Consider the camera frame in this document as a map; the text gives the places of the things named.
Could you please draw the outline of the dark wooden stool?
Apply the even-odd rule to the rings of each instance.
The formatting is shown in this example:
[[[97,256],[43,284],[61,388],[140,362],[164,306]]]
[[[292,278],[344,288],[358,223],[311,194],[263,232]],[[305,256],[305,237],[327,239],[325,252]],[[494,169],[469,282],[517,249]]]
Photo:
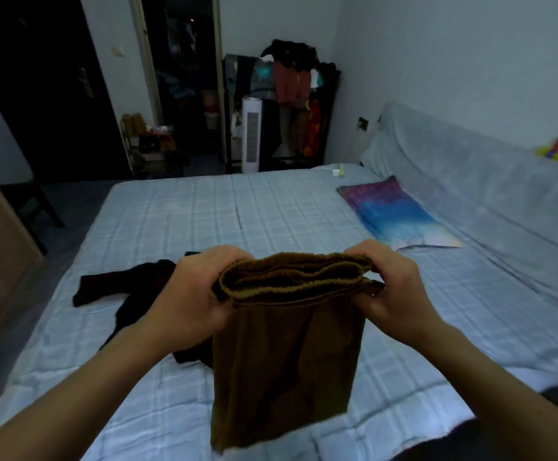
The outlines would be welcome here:
[[[45,212],[58,229],[64,228],[66,225],[48,200],[43,188],[32,179],[29,182],[2,184],[0,192],[13,208],[41,254],[46,255],[48,250],[34,230],[34,223],[38,215]]]

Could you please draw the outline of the person's left hand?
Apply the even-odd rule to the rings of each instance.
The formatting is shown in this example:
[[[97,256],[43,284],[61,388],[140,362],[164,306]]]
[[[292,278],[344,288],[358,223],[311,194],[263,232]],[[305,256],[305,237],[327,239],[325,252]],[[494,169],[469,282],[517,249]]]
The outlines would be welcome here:
[[[144,350],[163,358],[195,347],[216,333],[209,320],[211,286],[228,267],[253,259],[251,254],[229,245],[182,257],[162,292],[136,324]]]

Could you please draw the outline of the brown trousers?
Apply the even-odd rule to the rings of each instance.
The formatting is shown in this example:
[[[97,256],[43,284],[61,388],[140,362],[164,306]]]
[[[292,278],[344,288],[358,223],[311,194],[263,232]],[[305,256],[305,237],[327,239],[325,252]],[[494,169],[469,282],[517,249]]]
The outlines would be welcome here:
[[[278,253],[222,271],[214,290],[233,313],[213,336],[214,452],[347,411],[366,322],[352,298],[384,288],[372,269],[361,255]]]

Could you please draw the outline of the person's left forearm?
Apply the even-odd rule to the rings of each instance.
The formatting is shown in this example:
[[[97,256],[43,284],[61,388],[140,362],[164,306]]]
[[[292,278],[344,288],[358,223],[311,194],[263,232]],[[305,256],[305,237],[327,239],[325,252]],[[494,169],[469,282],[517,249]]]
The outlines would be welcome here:
[[[179,347],[139,322],[0,427],[0,461],[80,461],[146,373]]]

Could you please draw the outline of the dark wooden door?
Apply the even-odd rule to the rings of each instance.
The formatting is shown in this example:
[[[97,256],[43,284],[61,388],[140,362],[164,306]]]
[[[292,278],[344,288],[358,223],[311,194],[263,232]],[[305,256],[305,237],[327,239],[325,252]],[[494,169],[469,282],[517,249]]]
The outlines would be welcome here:
[[[0,0],[0,112],[38,182],[131,177],[81,0]]]

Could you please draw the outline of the person's right hand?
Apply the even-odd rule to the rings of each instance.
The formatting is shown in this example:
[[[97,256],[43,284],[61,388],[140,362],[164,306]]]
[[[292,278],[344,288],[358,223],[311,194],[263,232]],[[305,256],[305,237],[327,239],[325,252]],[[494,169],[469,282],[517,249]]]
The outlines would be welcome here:
[[[428,297],[416,262],[373,239],[349,247],[344,253],[367,257],[388,292],[390,317],[385,326],[377,328],[423,353],[446,324]]]

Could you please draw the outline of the grey padded headboard cover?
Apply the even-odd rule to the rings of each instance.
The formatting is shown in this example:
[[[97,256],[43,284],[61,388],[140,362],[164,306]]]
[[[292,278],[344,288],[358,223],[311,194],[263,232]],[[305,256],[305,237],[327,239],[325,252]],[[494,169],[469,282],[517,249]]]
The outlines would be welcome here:
[[[395,102],[381,118],[363,166],[558,299],[558,162]]]

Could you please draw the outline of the white tower fan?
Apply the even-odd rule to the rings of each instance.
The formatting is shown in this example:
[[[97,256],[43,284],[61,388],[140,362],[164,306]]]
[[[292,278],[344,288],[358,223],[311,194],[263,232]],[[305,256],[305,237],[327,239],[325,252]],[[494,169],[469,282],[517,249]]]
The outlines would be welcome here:
[[[244,174],[257,173],[260,163],[260,136],[262,127],[262,106],[259,98],[244,97],[242,102],[242,159]]]

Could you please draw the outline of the person's right forearm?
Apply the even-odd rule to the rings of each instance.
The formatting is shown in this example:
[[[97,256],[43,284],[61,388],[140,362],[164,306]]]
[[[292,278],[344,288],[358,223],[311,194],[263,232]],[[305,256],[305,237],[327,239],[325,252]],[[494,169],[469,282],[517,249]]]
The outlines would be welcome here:
[[[558,407],[440,322],[413,346],[520,461],[558,461]]]

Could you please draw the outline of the purple and blue pillow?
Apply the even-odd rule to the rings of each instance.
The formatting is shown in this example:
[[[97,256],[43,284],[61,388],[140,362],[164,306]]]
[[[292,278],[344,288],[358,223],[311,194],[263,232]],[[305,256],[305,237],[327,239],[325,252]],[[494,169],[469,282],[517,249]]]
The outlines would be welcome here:
[[[371,235],[392,250],[463,246],[402,189],[395,176],[382,182],[340,186],[337,193]]]

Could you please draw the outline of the black garment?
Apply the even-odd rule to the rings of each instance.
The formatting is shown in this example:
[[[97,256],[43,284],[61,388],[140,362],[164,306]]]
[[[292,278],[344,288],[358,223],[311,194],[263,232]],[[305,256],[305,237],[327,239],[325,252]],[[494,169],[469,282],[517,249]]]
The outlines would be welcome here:
[[[155,263],[143,263],[125,271],[85,275],[80,278],[78,291],[73,296],[74,307],[88,305],[110,295],[127,296],[115,313],[115,328],[100,350],[123,328],[136,323],[147,313],[171,278],[175,266],[174,262],[162,259]],[[224,301],[229,296],[222,291],[218,278],[219,276],[215,278],[212,292],[219,301]],[[173,356],[179,364],[200,361],[212,369],[213,337],[195,347],[174,352]]]

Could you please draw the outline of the yellow and red toy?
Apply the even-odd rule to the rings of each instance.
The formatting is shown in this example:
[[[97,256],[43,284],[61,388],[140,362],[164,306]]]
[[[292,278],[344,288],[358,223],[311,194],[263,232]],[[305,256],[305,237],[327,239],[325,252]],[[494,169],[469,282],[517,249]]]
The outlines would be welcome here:
[[[538,157],[558,162],[558,138],[548,146],[537,148],[535,152]]]

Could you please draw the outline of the small cluttered shelf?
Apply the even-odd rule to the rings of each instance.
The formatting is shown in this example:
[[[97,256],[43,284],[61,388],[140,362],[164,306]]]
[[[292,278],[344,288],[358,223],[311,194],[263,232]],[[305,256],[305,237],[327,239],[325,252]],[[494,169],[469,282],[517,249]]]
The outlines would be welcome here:
[[[135,179],[184,176],[190,155],[177,148],[172,125],[150,126],[142,114],[136,113],[121,115],[120,129]]]

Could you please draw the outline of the blue checked bed sheet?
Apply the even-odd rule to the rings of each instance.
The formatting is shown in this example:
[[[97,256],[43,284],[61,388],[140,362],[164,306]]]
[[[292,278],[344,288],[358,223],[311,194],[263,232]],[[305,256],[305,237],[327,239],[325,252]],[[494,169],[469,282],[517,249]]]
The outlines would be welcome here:
[[[347,165],[117,184],[60,280],[0,398],[0,426],[84,364],[114,329],[123,297],[81,308],[86,274],[121,271],[188,251],[235,245],[257,258],[327,254],[370,238],[337,193],[378,178]],[[452,325],[531,388],[558,385],[558,305],[465,244],[409,249],[429,297]],[[473,415],[433,366],[366,324],[347,413],[223,456],[210,445],[213,374],[157,364],[116,411],[84,461],[385,461],[446,435]]]

